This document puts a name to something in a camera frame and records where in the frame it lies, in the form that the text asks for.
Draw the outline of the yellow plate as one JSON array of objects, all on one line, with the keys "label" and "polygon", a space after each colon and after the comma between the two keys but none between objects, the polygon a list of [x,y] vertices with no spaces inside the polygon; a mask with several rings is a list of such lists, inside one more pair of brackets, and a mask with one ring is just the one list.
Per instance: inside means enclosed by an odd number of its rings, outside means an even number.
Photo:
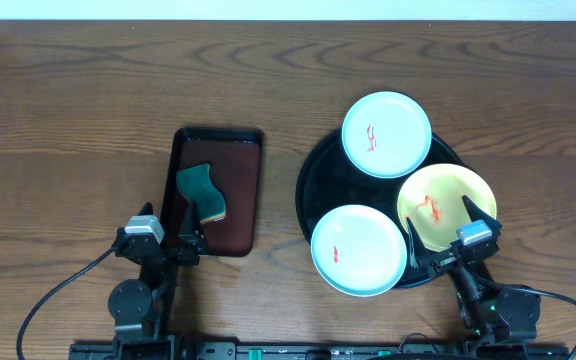
[{"label": "yellow plate", "polygon": [[472,222],[462,201],[466,195],[479,209],[497,218],[497,203],[490,186],[469,168],[434,164],[415,171],[400,188],[397,214],[404,229],[410,219],[424,246],[447,249],[456,230]]}]

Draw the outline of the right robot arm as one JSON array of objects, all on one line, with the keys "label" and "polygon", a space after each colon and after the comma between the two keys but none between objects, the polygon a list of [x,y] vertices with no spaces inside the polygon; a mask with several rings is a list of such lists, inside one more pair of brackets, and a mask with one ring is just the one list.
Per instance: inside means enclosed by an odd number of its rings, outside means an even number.
[{"label": "right robot arm", "polygon": [[406,230],[411,265],[430,279],[447,275],[457,293],[460,318],[485,344],[521,343],[536,338],[541,298],[526,286],[495,285],[484,261],[498,250],[502,225],[462,197],[469,222],[456,229],[449,247],[432,252],[423,245],[411,219]]}]

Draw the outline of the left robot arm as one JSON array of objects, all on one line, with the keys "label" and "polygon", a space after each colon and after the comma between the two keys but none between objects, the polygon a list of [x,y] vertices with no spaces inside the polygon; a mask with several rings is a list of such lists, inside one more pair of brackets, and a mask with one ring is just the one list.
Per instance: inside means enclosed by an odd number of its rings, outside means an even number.
[{"label": "left robot arm", "polygon": [[119,283],[110,293],[108,309],[115,321],[114,359],[177,359],[179,338],[167,333],[181,267],[199,264],[206,241],[195,203],[184,211],[176,246],[147,203],[127,225],[116,231],[111,249],[140,266],[139,277]]}]

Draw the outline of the light blue plate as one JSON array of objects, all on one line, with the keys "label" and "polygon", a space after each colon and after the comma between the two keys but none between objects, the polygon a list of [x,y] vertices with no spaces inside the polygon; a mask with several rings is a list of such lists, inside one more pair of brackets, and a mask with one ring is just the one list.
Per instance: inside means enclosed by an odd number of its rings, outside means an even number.
[{"label": "light blue plate", "polygon": [[432,128],[424,109],[412,98],[381,91],[355,102],[345,115],[341,141],[350,162],[382,179],[402,177],[426,158]]},{"label": "light blue plate", "polygon": [[395,223],[364,205],[344,205],[316,224],[311,255],[321,277],[336,290],[372,297],[392,289],[405,272],[407,247]]}]

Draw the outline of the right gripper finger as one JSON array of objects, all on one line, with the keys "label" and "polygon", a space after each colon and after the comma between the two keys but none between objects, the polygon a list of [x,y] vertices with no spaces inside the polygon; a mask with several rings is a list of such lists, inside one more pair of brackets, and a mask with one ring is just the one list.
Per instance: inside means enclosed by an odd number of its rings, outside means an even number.
[{"label": "right gripper finger", "polygon": [[482,220],[493,233],[499,233],[502,225],[492,216],[480,209],[467,195],[461,197],[464,207],[472,222]]},{"label": "right gripper finger", "polygon": [[410,217],[406,218],[409,240],[409,265],[413,269],[426,270],[428,267],[428,249],[425,247]]}]

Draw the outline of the green yellow sponge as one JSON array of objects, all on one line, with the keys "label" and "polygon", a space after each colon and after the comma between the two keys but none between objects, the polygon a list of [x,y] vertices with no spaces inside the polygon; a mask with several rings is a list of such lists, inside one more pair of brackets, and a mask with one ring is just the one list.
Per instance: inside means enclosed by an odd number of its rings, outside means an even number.
[{"label": "green yellow sponge", "polygon": [[182,196],[194,204],[201,224],[219,221],[226,216],[223,194],[215,187],[210,177],[208,163],[196,165],[176,174],[177,188]]}]

